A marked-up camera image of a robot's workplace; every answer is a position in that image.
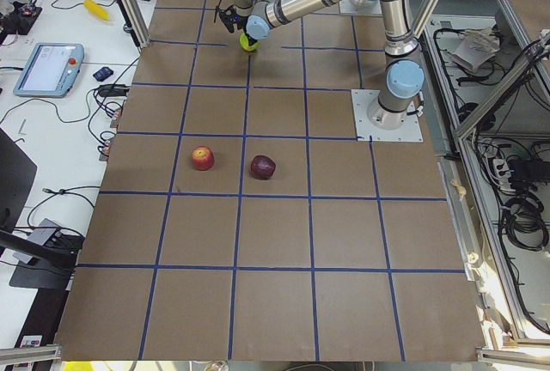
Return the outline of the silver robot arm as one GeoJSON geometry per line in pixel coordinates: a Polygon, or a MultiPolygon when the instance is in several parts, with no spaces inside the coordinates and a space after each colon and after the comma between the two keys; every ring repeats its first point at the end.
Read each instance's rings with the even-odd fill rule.
{"type": "MultiPolygon", "coordinates": [[[[248,46],[265,40],[270,32],[343,0],[232,0],[216,18],[227,30],[242,32],[248,46]]],[[[367,109],[369,121],[380,129],[394,131],[407,116],[412,100],[419,94],[425,73],[415,59],[419,42],[413,32],[408,0],[379,0],[385,32],[385,83],[377,99],[367,109]]]]}

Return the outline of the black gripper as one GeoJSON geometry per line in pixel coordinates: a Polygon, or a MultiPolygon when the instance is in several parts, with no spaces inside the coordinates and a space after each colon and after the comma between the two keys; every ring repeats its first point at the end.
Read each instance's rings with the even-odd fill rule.
{"type": "Polygon", "coordinates": [[[214,21],[217,19],[221,21],[229,33],[234,33],[238,29],[240,16],[236,13],[233,5],[225,9],[216,6],[214,21]]]}

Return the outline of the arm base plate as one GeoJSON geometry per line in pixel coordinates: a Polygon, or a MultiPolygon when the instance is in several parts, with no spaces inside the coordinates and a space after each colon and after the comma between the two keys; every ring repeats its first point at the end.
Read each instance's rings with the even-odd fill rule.
{"type": "Polygon", "coordinates": [[[351,104],[356,139],[364,142],[422,143],[418,108],[411,100],[402,113],[386,112],[377,89],[352,89],[351,104]]]}

